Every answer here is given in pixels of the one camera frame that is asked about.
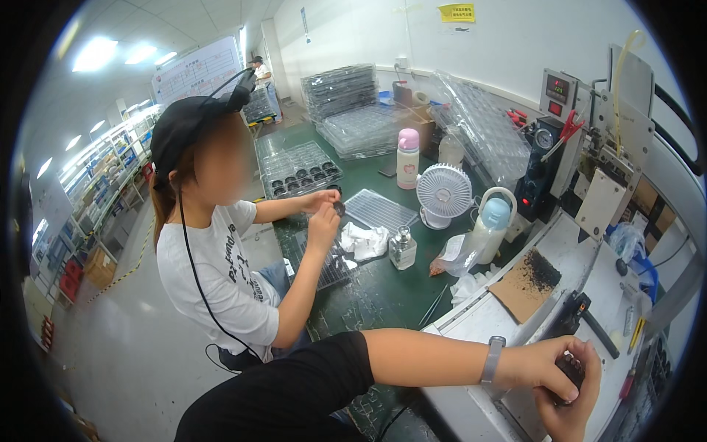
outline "gray floor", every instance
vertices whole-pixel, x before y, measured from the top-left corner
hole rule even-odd
[[[285,122],[275,130],[302,121],[301,107],[283,109]],[[254,182],[244,199],[261,196],[260,183]],[[147,238],[135,272],[91,302],[98,290],[84,280],[74,306],[66,311],[55,306],[52,313],[47,373],[107,442],[173,440],[186,408],[232,376],[206,358],[209,338],[167,297],[152,245],[152,219],[147,199],[115,278],[137,266]],[[282,258],[271,224],[253,225],[243,245],[253,269]],[[209,350],[217,359],[216,350]]]

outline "yellow sign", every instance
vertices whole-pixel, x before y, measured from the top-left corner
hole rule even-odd
[[[476,21],[473,3],[454,3],[437,6],[437,9],[442,13],[442,22]]]

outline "pink water bottle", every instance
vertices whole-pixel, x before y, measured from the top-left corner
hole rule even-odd
[[[398,134],[397,181],[401,189],[414,189],[420,164],[420,134],[403,129]]]

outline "ceiling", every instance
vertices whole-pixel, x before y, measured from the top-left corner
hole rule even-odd
[[[47,60],[43,77],[35,87],[25,112],[20,146],[30,170],[49,158],[47,176],[56,174],[70,158],[86,146],[88,131],[106,119],[106,109],[124,98],[129,107],[154,94],[150,80],[156,72],[154,60],[170,51],[180,55],[207,45],[225,35],[238,35],[245,26],[246,54],[256,51],[262,40],[260,22],[273,18],[283,0],[89,0],[67,25],[77,26],[63,57]],[[72,72],[78,53],[94,37],[117,40],[112,60],[98,71]],[[126,65],[138,45],[158,51],[146,61]],[[98,134],[108,128],[106,124]],[[69,141],[82,134],[70,151]]]

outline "silver mesh watch strap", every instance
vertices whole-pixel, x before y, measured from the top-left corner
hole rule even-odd
[[[484,370],[481,372],[481,384],[490,385],[493,375],[496,374],[498,358],[501,357],[501,349],[506,346],[506,339],[503,336],[492,336],[489,339],[489,355],[486,357]]]

